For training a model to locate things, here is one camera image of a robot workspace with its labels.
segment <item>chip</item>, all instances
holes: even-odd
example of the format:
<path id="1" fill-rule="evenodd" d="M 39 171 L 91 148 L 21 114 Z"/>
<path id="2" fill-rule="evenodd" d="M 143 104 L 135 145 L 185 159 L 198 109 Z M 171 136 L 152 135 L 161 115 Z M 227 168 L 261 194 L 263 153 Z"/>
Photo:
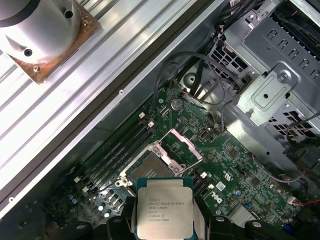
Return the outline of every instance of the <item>chip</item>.
<path id="1" fill-rule="evenodd" d="M 133 181 L 137 178 L 146 177 L 171 177 L 174 173 L 165 165 L 160 158 L 151 153 L 143 162 L 130 174 Z"/>
<path id="2" fill-rule="evenodd" d="M 141 187 L 137 193 L 140 239 L 189 239 L 194 232 L 193 192 L 189 187 Z"/>
<path id="3" fill-rule="evenodd" d="M 219 189 L 220 192 L 222 192 L 226 188 L 226 185 L 224 185 L 221 181 L 218 182 L 215 186 L 217 189 Z"/>
<path id="4" fill-rule="evenodd" d="M 234 158 L 238 155 L 238 151 L 235 150 L 234 148 L 232 148 L 232 149 L 228 152 L 228 154 L 229 154 L 229 156 L 230 156 L 231 158 L 234 159 Z"/>
<path id="5" fill-rule="evenodd" d="M 258 186 L 261 183 L 261 181 L 259 180 L 259 178 L 255 177 L 254 179 L 251 180 L 251 183 L 254 186 Z"/>

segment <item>wire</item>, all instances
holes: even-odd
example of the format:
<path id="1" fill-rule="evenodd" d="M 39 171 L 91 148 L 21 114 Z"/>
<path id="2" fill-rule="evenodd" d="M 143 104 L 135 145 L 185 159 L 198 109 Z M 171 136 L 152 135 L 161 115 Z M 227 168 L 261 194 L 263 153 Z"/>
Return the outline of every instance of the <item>wire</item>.
<path id="1" fill-rule="evenodd" d="M 202 73 L 203 73 L 203 70 L 204 70 L 204 65 L 205 65 L 205 60 L 201 60 L 199 62 L 198 69 L 196 70 L 195 78 L 194 78 L 192 87 L 190 89 L 190 94 L 192 96 L 194 96 L 196 94 L 196 91 L 199 88 L 199 85 L 201 83 L 201 78 L 202 78 Z"/>
<path id="2" fill-rule="evenodd" d="M 238 7 L 240 7 L 240 5 L 242 4 L 242 2 L 238 2 L 236 5 L 233 5 L 231 7 L 229 7 L 228 9 L 221 11 L 219 16 L 224 16 L 224 15 L 228 15 L 230 14 L 233 10 L 237 9 Z"/>
<path id="3" fill-rule="evenodd" d="M 206 81 L 204 84 L 202 84 L 202 86 L 198 89 L 198 91 L 196 91 L 196 93 L 194 94 L 194 97 L 197 98 L 199 97 L 199 95 L 201 94 L 201 92 L 206 88 L 206 86 L 208 85 L 212 85 L 211 81 Z"/>
<path id="4" fill-rule="evenodd" d="M 287 141 L 293 146 L 293 147 L 300 147 L 300 148 L 303 148 L 303 147 L 306 147 L 306 146 L 309 146 L 308 144 L 303 144 L 303 143 L 297 143 L 296 141 L 292 140 L 292 138 L 289 136 L 289 130 L 297 125 L 301 125 L 301 124 L 304 124 L 306 122 L 309 122 L 310 120 L 316 118 L 320 116 L 320 110 L 317 111 L 314 115 L 312 115 L 311 117 L 305 119 L 305 120 L 302 120 L 302 121 L 296 121 L 296 122 L 293 122 L 291 124 L 289 124 L 286 129 L 285 129 L 285 136 L 286 136 L 286 139 Z"/>
<path id="5" fill-rule="evenodd" d="M 116 179 L 115 179 L 113 182 L 111 182 L 109 185 L 107 185 L 106 187 L 104 187 L 103 189 L 101 189 L 101 190 L 99 190 L 99 191 L 96 191 L 95 193 L 97 194 L 97 193 L 101 193 L 101 192 L 107 190 L 107 189 L 110 188 L 113 184 L 115 184 L 117 180 L 118 180 L 118 179 L 116 178 Z"/>
<path id="6" fill-rule="evenodd" d="M 198 101 L 198 102 L 201 103 L 201 104 L 207 104 L 207 105 L 210 105 L 210 106 L 219 105 L 219 104 L 222 103 L 222 101 L 224 100 L 224 98 L 223 98 L 223 99 L 221 99 L 221 100 L 220 100 L 219 102 L 217 102 L 217 103 L 211 103 L 211 102 L 208 102 L 208 101 L 203 101 L 203 100 L 201 100 L 201 99 L 198 99 L 198 98 L 190 95 L 189 92 L 182 91 L 181 93 L 185 94 L 186 96 L 188 96 L 189 98 L 191 98 L 191 99 L 193 99 L 193 100 L 195 100 L 195 101 Z"/>
<path id="7" fill-rule="evenodd" d="M 315 201 L 307 201 L 306 203 L 293 202 L 293 205 L 304 207 L 305 205 L 316 204 L 316 203 L 319 203 L 319 202 L 320 202 L 320 199 L 315 200 Z"/>
<path id="8" fill-rule="evenodd" d="M 275 176 L 273 176 L 273 175 L 272 175 L 270 172 L 268 172 L 268 170 L 266 170 L 265 167 L 264 167 L 263 165 L 261 165 L 258 161 L 255 161 L 255 163 L 256 163 L 257 166 L 258 166 L 261 170 L 263 170 L 269 177 L 271 177 L 272 179 L 274 179 L 275 181 L 277 181 L 277 182 L 279 182 L 279 183 L 284 183 L 284 184 L 289 184 L 289 183 L 293 183 L 293 182 L 295 182 L 295 181 L 298 181 L 298 180 L 299 180 L 300 178 L 302 178 L 302 177 L 305 175 L 305 173 L 306 173 L 306 171 L 304 170 L 300 176 L 298 176 L 298 177 L 296 177 L 296 178 L 294 178 L 294 179 L 292 179 L 292 180 L 282 180 L 282 179 L 279 179 L 279 178 L 276 178 Z"/>
<path id="9" fill-rule="evenodd" d="M 238 7 L 234 13 L 225 21 L 225 24 L 223 26 L 223 31 L 226 31 L 227 28 L 229 28 L 235 21 L 238 20 L 239 15 L 242 14 L 242 12 L 247 8 L 249 4 L 251 4 L 255 0 L 243 0 L 241 3 L 241 6 Z"/>
<path id="10" fill-rule="evenodd" d="M 162 65 L 162 67 L 161 67 L 161 69 L 159 71 L 159 74 L 157 76 L 157 79 L 156 79 L 155 85 L 154 85 L 154 91 L 153 91 L 153 97 L 152 97 L 152 105 L 151 105 L 150 110 L 149 110 L 150 113 L 157 106 L 157 99 L 158 99 L 158 94 L 159 94 L 159 89 L 160 89 L 160 83 L 161 83 L 161 80 L 162 80 L 163 75 L 165 73 L 165 70 L 170 65 L 171 61 L 173 61 L 174 59 L 176 59 L 178 57 L 185 56 L 185 55 L 197 57 L 199 59 L 203 59 L 205 61 L 208 61 L 209 63 L 211 63 L 215 67 L 217 67 L 217 68 L 221 69 L 223 72 L 225 72 L 235 82 L 241 81 L 240 78 L 235 73 L 231 72 L 225 66 L 223 66 L 222 64 L 218 63 L 214 59 L 212 59 L 212 58 L 210 58 L 210 57 L 208 57 L 208 56 L 206 56 L 204 54 L 193 52 L 193 51 L 182 51 L 182 52 L 175 53 L 175 54 L 173 54 L 173 55 L 171 55 L 170 57 L 167 58 L 167 60 L 164 62 L 164 64 Z"/>
<path id="11" fill-rule="evenodd" d="M 221 110 L 221 131 L 222 131 L 222 132 L 224 132 L 224 130 L 225 130 L 225 120 L 224 120 L 225 109 L 226 109 L 226 106 L 229 105 L 230 103 L 232 103 L 232 100 L 227 101 L 227 102 L 222 106 L 222 110 Z"/>

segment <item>metal bracket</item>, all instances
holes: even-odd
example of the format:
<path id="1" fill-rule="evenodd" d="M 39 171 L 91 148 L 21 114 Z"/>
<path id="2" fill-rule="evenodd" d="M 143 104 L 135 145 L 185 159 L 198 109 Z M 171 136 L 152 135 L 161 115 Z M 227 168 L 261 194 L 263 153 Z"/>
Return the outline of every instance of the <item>metal bracket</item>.
<path id="1" fill-rule="evenodd" d="M 260 126 L 285 104 L 286 94 L 298 81 L 299 78 L 293 71 L 279 63 L 266 77 L 260 75 L 237 93 L 233 103 Z"/>

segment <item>screw hole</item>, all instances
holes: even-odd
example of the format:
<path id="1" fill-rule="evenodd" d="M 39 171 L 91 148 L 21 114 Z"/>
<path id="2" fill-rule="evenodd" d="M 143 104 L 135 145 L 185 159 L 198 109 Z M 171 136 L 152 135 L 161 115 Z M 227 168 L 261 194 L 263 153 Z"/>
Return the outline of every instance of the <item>screw hole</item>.
<path id="1" fill-rule="evenodd" d="M 65 18 L 70 19 L 74 16 L 74 13 L 72 11 L 66 11 L 64 13 Z"/>
<path id="2" fill-rule="evenodd" d="M 32 55 L 32 50 L 31 50 L 31 49 L 26 49 L 26 50 L 24 50 L 24 55 L 25 55 L 26 57 L 30 57 L 30 56 Z"/>

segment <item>motherboard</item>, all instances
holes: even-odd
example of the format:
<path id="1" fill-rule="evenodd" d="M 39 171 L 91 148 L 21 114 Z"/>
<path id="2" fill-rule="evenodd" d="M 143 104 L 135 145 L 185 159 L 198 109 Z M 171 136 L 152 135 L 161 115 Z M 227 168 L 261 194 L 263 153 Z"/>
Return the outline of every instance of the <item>motherboard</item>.
<path id="1" fill-rule="evenodd" d="M 243 227 L 260 219 L 282 228 L 300 210 L 290 204 L 287 185 L 274 181 L 256 157 L 178 83 L 131 115 L 46 201 L 64 226 L 86 221 L 93 227 L 120 215 L 135 196 L 140 177 L 193 177 L 193 197 L 210 215 L 224 215 Z"/>

